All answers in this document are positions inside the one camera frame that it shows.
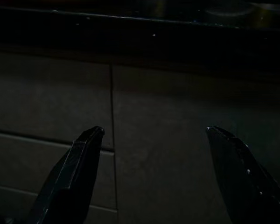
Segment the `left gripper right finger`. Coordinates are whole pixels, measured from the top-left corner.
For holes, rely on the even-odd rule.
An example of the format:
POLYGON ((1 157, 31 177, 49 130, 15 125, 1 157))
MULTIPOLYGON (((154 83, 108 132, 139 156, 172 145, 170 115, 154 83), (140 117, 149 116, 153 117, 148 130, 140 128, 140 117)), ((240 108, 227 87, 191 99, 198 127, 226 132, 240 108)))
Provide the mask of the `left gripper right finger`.
POLYGON ((206 129, 217 183, 234 224, 280 224, 280 187, 232 133, 206 129))

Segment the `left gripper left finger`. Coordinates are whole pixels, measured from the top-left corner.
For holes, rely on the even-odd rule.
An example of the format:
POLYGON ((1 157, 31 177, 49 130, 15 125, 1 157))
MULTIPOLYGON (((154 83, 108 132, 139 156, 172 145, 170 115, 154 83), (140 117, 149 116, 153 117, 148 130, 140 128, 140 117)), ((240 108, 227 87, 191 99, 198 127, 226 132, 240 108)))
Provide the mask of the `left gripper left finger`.
POLYGON ((56 163, 28 215, 29 224, 82 224, 87 217, 98 163, 103 128, 80 134, 56 163))

